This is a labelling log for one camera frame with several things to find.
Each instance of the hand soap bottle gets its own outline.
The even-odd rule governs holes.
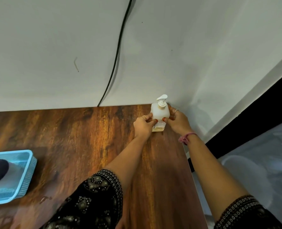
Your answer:
[[[164,130],[166,123],[162,120],[163,117],[170,117],[170,111],[168,104],[165,102],[167,95],[160,96],[157,100],[158,103],[153,103],[151,106],[151,113],[153,119],[157,119],[158,122],[154,125],[152,132],[161,132]]]

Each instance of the pink thread bracelet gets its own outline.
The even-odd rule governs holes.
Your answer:
[[[192,134],[197,135],[197,134],[194,133],[194,132],[189,132],[189,133],[185,134],[184,136],[181,136],[181,137],[178,139],[178,141],[181,142],[181,143],[184,143],[185,145],[188,145],[188,143],[189,143],[188,135],[192,135]]]

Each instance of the hand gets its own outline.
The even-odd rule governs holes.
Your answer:
[[[184,136],[187,133],[194,132],[185,114],[179,110],[176,111],[176,109],[169,104],[168,109],[170,110],[170,118],[164,117],[162,120],[169,124],[176,133]]]
[[[141,116],[134,122],[135,127],[135,137],[140,137],[147,140],[151,133],[154,125],[158,122],[156,119],[152,119],[153,114],[148,114],[146,116]]]

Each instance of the forearm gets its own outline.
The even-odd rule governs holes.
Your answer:
[[[118,177],[124,193],[130,185],[131,179],[138,167],[146,140],[143,137],[136,137],[111,163],[104,167]]]
[[[246,189],[219,163],[197,135],[188,136],[189,154],[215,220]]]

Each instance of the black cable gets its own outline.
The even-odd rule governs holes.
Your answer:
[[[110,78],[109,78],[109,81],[108,81],[107,87],[106,87],[106,89],[105,89],[105,92],[104,92],[104,94],[103,94],[103,96],[102,96],[102,98],[101,98],[101,100],[100,100],[100,102],[99,102],[99,104],[98,104],[98,107],[100,106],[100,104],[101,104],[101,102],[102,102],[102,100],[103,100],[103,98],[104,98],[104,96],[105,96],[105,94],[106,94],[106,92],[107,92],[107,90],[108,90],[110,81],[111,81],[112,76],[113,76],[113,74],[114,74],[114,69],[115,69],[115,67],[116,67],[116,63],[117,63],[117,59],[118,59],[118,53],[119,53],[119,49],[120,49],[120,46],[121,46],[122,34],[123,34],[123,30],[124,30],[124,26],[125,26],[126,19],[127,19],[127,15],[128,15],[128,12],[129,12],[129,9],[130,9],[130,6],[131,6],[131,2],[132,2],[132,0],[129,0],[128,7],[127,7],[127,10],[126,10],[126,13],[125,13],[125,15],[124,15],[123,22],[122,22],[122,26],[121,26],[121,30],[120,30],[120,35],[119,35],[119,40],[118,40],[118,46],[117,46],[116,57],[115,57],[115,59],[114,59],[114,67],[112,68],[111,76],[110,76]]]

